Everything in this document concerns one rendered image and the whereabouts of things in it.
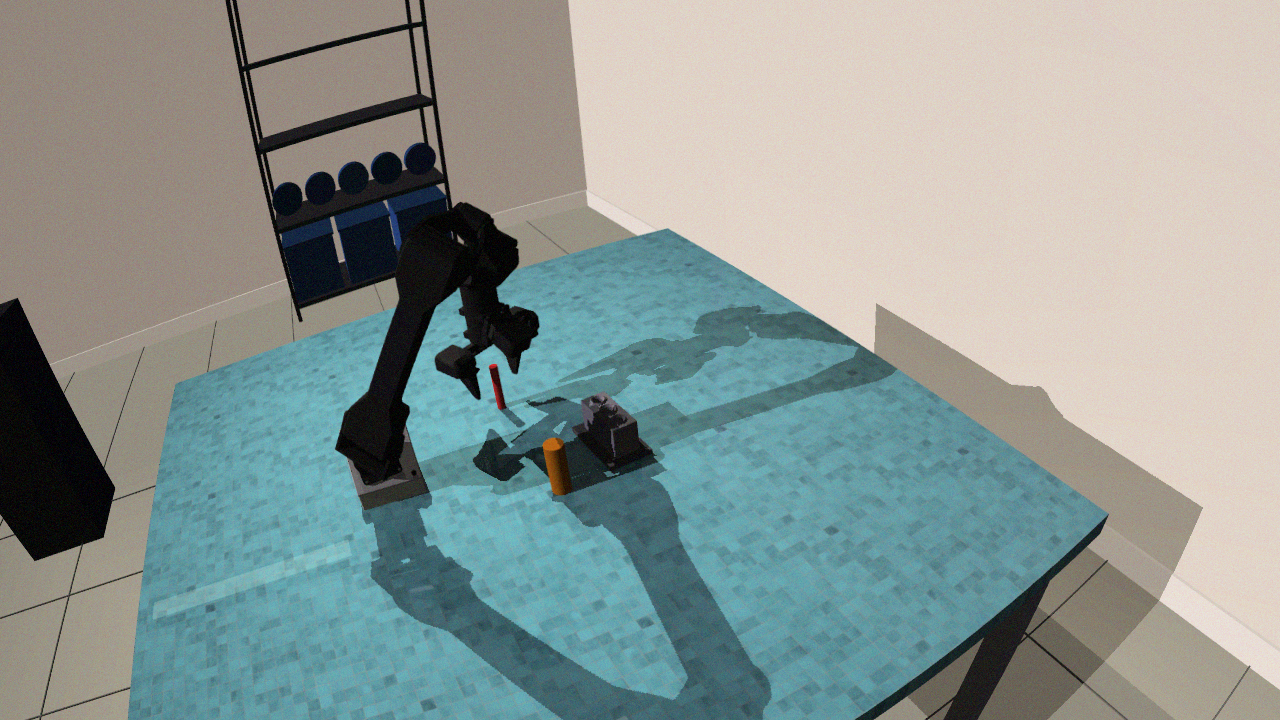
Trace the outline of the dark red peg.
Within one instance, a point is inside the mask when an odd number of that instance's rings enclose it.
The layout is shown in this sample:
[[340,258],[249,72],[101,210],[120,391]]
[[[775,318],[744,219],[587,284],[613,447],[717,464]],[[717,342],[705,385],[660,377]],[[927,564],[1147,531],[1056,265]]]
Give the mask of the dark red peg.
[[492,375],[492,383],[493,383],[494,393],[495,393],[495,397],[497,397],[497,406],[498,406],[499,410],[503,410],[506,407],[506,401],[504,401],[504,396],[503,396],[502,387],[500,387],[500,378],[499,378],[499,374],[498,374],[498,365],[497,364],[492,364],[489,366],[489,372],[490,372],[490,375]]

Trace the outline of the brown cylinder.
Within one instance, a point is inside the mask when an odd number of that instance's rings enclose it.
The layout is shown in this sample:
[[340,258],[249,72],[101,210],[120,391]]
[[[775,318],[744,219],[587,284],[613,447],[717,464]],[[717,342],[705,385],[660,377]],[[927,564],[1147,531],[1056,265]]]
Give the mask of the brown cylinder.
[[564,454],[564,442],[559,438],[550,438],[543,442],[547,471],[554,495],[568,495],[572,491],[572,482]]

